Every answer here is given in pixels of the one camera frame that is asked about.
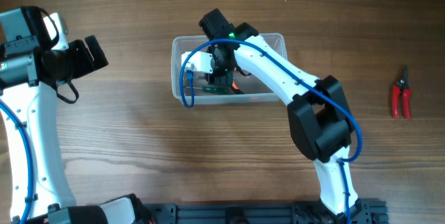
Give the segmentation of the orange black needle-nose pliers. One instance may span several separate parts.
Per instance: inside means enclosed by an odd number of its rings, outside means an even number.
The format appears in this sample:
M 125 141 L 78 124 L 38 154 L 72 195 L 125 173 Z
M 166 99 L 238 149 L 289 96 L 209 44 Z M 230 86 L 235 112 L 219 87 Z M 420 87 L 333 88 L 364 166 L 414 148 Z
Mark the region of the orange black needle-nose pliers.
M 231 88 L 231 90 L 232 90 L 235 94 L 237 94 L 237 95 L 242 95 L 242 94 L 243 94 L 243 91 L 241 91 L 241 90 L 238 88 L 238 86 L 236 85 L 236 83 L 235 83 L 234 81 L 232 82 L 230 88 Z

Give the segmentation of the green handle screwdriver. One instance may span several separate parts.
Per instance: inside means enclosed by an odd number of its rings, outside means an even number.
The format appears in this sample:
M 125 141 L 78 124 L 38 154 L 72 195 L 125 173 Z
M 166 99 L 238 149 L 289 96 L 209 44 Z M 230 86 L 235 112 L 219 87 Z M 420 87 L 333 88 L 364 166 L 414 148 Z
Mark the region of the green handle screwdriver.
M 188 90 L 190 94 L 192 93 L 207 93 L 212 95 L 228 95 L 229 91 L 225 87 L 217 86 L 183 86 L 184 90 Z

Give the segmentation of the red handle cutters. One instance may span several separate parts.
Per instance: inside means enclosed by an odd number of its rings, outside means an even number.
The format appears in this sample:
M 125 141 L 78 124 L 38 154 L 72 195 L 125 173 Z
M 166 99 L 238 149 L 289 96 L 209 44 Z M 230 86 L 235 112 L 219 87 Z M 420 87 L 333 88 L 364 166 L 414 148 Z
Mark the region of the red handle cutters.
M 407 120 L 412 119 L 410 114 L 410 97 L 412 90 L 407 82 L 408 75 L 409 68 L 405 66 L 392 87 L 391 110 L 394 118 L 400 118 L 401 114 L 403 114 Z

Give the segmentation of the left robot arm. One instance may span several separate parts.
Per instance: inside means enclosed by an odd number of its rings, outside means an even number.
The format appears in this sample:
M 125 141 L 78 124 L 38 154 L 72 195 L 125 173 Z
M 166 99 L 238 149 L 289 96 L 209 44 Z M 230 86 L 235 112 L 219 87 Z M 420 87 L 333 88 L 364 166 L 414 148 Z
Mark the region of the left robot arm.
M 21 6 L 1 14 L 1 117 L 13 177 L 12 223 L 153 223 L 134 194 L 79 206 L 56 127 L 60 86 L 108 63 L 95 36 L 68 42 L 58 14 Z

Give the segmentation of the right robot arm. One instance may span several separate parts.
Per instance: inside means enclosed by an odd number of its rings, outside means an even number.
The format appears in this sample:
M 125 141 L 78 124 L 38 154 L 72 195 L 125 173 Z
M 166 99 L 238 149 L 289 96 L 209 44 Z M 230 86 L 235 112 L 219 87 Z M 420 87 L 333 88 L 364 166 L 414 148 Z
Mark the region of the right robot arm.
M 307 74 L 279 55 L 254 27 L 246 22 L 234 26 L 217 8 L 199 26 L 210 42 L 216 76 L 244 69 L 283 101 L 294 144 L 314 162 L 322 208 L 349 223 L 358 199 L 348 165 L 353 160 L 351 134 L 360 131 L 339 81 Z

